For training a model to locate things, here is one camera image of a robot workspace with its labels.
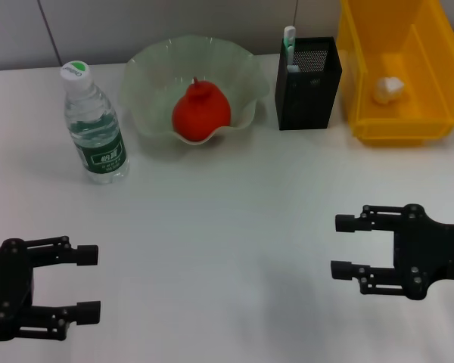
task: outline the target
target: mesh pen holder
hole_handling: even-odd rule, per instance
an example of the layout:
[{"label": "mesh pen holder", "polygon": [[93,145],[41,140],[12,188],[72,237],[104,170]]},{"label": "mesh pen holder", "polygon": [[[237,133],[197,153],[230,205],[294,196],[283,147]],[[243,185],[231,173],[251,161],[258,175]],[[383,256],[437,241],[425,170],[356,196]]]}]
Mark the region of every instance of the mesh pen holder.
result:
[{"label": "mesh pen holder", "polygon": [[288,72],[281,43],[275,87],[279,129],[326,129],[341,78],[334,39],[296,38],[293,64],[300,72]]}]

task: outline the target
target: green bottle label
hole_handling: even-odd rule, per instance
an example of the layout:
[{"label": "green bottle label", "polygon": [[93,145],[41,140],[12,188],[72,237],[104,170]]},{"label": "green bottle label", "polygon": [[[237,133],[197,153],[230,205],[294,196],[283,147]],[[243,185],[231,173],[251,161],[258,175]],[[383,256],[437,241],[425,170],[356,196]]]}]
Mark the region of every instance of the green bottle label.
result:
[{"label": "green bottle label", "polygon": [[83,147],[76,144],[76,147],[84,167],[95,174],[113,172],[126,160],[126,149],[121,132],[118,132],[117,137],[105,146]]}]

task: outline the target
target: bottle cap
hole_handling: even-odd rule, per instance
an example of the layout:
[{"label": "bottle cap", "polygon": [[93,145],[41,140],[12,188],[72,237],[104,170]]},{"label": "bottle cap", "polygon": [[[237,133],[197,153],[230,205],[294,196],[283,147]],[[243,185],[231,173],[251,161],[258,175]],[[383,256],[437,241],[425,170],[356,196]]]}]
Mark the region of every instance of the bottle cap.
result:
[{"label": "bottle cap", "polygon": [[64,89],[69,95],[84,92],[92,85],[91,70],[86,63],[80,60],[73,60],[63,65],[61,78]]}]

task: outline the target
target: white wall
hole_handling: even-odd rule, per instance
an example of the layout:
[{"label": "white wall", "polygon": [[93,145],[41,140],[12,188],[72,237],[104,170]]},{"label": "white wall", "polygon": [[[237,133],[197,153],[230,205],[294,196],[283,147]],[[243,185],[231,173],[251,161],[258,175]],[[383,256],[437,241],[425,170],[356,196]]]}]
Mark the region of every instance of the white wall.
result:
[{"label": "white wall", "polygon": [[[59,65],[37,1],[0,0],[0,70]],[[340,0],[41,1],[63,63],[124,62],[149,44],[186,33],[274,53],[295,14],[299,36],[336,36],[340,14]],[[440,1],[454,29],[454,0]]]},{"label": "white wall", "polygon": [[0,70],[57,65],[36,0],[0,0]]}]

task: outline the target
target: red apple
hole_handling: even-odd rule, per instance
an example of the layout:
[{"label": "red apple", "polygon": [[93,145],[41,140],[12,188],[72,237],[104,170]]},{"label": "red apple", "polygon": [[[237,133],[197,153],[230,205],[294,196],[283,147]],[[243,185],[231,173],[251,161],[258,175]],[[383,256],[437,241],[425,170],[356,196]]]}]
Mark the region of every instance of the red apple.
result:
[{"label": "red apple", "polygon": [[189,141],[205,140],[213,131],[230,125],[230,106],[211,82],[198,81],[187,88],[173,109],[173,128]]}]

